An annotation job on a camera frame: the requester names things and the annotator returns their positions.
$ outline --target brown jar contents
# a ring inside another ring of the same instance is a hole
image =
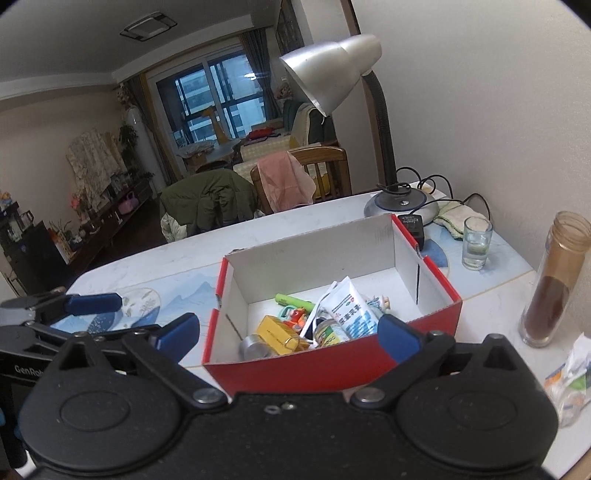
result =
[[[543,340],[550,335],[568,299],[569,289],[564,283],[554,277],[543,277],[525,314],[523,325],[527,333],[534,340]]]

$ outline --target power adapter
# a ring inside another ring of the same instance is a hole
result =
[[[398,220],[406,227],[418,243],[418,249],[425,246],[425,230],[423,228],[423,217],[420,215],[398,215]]]

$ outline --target small figurine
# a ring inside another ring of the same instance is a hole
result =
[[[285,100],[285,99],[291,98],[292,96],[293,96],[293,93],[291,92],[291,86],[287,82],[283,82],[279,86],[279,88],[277,89],[277,92],[275,94],[275,98],[277,100]]]
[[[281,313],[284,315],[281,320],[297,333],[301,332],[304,325],[306,325],[308,315],[305,309],[295,309],[293,306],[288,306]]]
[[[2,211],[4,211],[11,205],[12,205],[12,198],[10,197],[10,193],[4,192],[0,196],[0,208],[2,209]]]

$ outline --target metal tin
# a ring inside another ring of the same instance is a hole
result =
[[[345,329],[334,319],[320,322],[314,331],[314,339],[318,346],[337,345],[351,340]]]
[[[261,358],[276,356],[275,351],[267,345],[260,335],[257,335],[256,333],[245,337],[245,339],[240,342],[238,351],[244,361],[259,360]]]

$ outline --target window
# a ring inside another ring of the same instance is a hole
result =
[[[233,138],[245,137],[266,120],[261,86],[242,50],[203,60],[156,85],[179,147],[216,139],[210,117],[203,115],[210,106]]]

